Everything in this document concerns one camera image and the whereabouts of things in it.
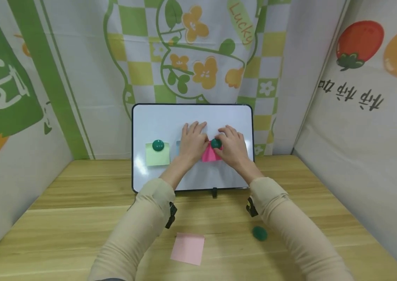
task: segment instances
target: whiteboard frame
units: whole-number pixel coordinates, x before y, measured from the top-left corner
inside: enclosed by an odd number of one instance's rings
[[[254,134],[254,129],[253,129],[253,109],[249,104],[246,103],[136,103],[133,105],[133,107],[131,107],[131,190],[133,190],[134,193],[138,193],[134,187],[133,187],[133,169],[134,169],[134,165],[133,165],[133,119],[134,119],[134,115],[133,115],[133,110],[137,105],[178,105],[178,106],[182,106],[182,105],[187,105],[187,106],[213,106],[213,105],[231,105],[231,106],[248,106],[250,108],[250,112],[251,112],[251,117],[252,117],[252,155],[253,155],[253,161],[255,162],[255,134]],[[228,189],[248,189],[249,186],[246,187],[222,187],[218,190],[228,190]],[[213,188],[211,187],[210,189],[187,189],[187,190],[175,190],[175,192],[194,192],[194,191],[204,191],[204,190],[213,190]]]

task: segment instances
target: red tomato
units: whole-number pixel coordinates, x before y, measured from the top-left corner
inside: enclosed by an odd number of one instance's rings
[[[383,39],[384,29],[376,21],[357,21],[351,24],[337,41],[338,65],[343,66],[344,70],[364,65],[381,47]]]

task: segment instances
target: green magnet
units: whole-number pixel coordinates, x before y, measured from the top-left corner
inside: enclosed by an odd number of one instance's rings
[[[264,241],[267,239],[267,231],[263,227],[255,226],[252,229],[252,234],[256,239],[260,241]]]
[[[154,151],[162,151],[164,149],[164,142],[160,139],[157,139],[152,143],[152,148]]]
[[[212,148],[220,148],[222,146],[222,142],[219,139],[211,140],[211,147]]]

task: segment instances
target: wooden table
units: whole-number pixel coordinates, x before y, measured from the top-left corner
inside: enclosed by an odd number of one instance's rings
[[[0,242],[2,280],[85,280],[118,219],[133,203],[128,160],[77,160],[45,190]],[[355,280],[397,281],[397,262],[295,156],[260,157],[261,171],[331,240]],[[249,190],[177,194],[178,212],[145,254],[137,280],[300,280],[278,236],[245,210]],[[205,236],[202,265],[170,260],[175,234]]]

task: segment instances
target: yellow-green sticky note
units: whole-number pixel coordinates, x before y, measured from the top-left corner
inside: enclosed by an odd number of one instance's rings
[[[169,165],[170,163],[170,148],[167,142],[164,143],[162,151],[155,151],[152,143],[145,144],[145,164],[147,166],[161,166]]]

